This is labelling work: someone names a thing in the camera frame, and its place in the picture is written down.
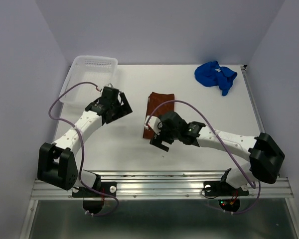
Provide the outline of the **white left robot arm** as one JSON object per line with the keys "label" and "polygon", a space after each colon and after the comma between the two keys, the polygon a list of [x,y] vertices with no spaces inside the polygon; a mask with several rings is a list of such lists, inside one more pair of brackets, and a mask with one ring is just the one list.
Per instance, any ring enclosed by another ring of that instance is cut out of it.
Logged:
{"label": "white left robot arm", "polygon": [[63,190],[83,187],[89,196],[98,195],[101,177],[83,170],[75,156],[79,151],[85,152],[84,143],[96,130],[130,113],[132,108],[125,94],[119,89],[104,87],[101,96],[84,109],[63,136],[40,147],[37,178]]}

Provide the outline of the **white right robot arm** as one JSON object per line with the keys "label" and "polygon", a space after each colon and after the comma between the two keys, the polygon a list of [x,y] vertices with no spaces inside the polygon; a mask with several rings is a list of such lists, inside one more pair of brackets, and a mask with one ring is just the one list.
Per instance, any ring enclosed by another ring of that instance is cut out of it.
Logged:
{"label": "white right robot arm", "polygon": [[218,186],[222,193],[231,194],[249,182],[260,181],[274,184],[285,159],[285,154],[267,133],[244,136],[212,129],[202,122],[187,123],[176,112],[170,111],[159,117],[147,116],[145,128],[154,132],[150,144],[164,151],[178,140],[185,145],[212,148],[246,160],[243,165],[227,169]]}

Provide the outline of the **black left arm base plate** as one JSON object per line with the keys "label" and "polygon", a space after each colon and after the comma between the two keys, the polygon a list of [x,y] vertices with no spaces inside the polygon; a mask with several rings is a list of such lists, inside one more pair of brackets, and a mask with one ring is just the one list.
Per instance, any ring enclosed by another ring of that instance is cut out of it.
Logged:
{"label": "black left arm base plate", "polygon": [[[117,182],[102,182],[100,192],[111,196],[116,196]],[[72,189],[72,198],[100,198],[102,195],[96,194],[85,187],[75,187]]]}

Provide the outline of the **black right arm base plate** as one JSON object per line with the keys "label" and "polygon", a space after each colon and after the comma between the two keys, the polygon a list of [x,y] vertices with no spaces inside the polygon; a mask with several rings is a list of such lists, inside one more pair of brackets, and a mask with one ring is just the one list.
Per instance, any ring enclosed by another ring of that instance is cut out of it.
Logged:
{"label": "black right arm base plate", "polygon": [[249,191],[242,188],[235,189],[226,182],[204,181],[201,192],[206,197],[249,196]]}

